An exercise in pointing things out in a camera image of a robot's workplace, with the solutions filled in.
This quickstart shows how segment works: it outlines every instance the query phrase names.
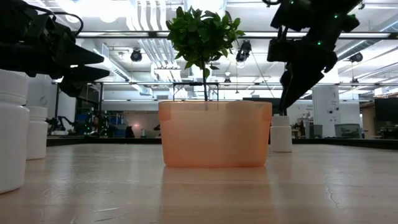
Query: small tree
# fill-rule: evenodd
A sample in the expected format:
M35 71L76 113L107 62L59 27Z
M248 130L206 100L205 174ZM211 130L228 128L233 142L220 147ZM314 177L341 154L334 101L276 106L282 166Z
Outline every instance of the small tree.
M167 21L170 34L167 39L171 40L178 54L175 59L183 57L187 61L185 69L196 65L203 71L203 86L205 88L205 101L207 101L206 78L210 70L206 68L207 63L220 59L222 55L228 56L228 49L239 36L244 35L238 30L241 20L232 20L225 15L221 18L217 13L196 11L192 7L184 12L182 7L177 9L177 17L173 21Z

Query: orange plant pot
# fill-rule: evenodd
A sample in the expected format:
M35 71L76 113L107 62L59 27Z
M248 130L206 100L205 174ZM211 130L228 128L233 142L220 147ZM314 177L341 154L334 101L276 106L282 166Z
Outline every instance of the orange plant pot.
M271 103L159 103L164 162L169 167L263 166L271 118Z

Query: table surface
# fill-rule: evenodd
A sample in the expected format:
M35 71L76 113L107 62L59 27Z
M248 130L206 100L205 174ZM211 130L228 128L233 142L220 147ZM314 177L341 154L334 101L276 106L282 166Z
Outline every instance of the table surface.
M0 223L397 223L398 152L295 145L265 167L172 169L161 145L75 145L28 161Z

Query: tree trunk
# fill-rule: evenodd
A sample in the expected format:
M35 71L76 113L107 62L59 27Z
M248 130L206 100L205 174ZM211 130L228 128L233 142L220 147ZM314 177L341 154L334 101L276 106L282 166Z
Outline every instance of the tree trunk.
M205 89L205 101L207 101L207 85L206 85L206 62L202 62L203 87Z

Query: white plastic bottle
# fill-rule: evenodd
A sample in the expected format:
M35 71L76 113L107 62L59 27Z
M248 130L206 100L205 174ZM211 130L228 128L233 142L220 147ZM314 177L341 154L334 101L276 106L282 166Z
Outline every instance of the white plastic bottle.
M24 184L29 110L27 77L0 69L0 194Z
M292 127L288 116L274 115L271 126L271 151L292 152Z
M47 128L45 122L47 108L28 106L30 110L29 133L27 140L26 159L43 159L47 147Z

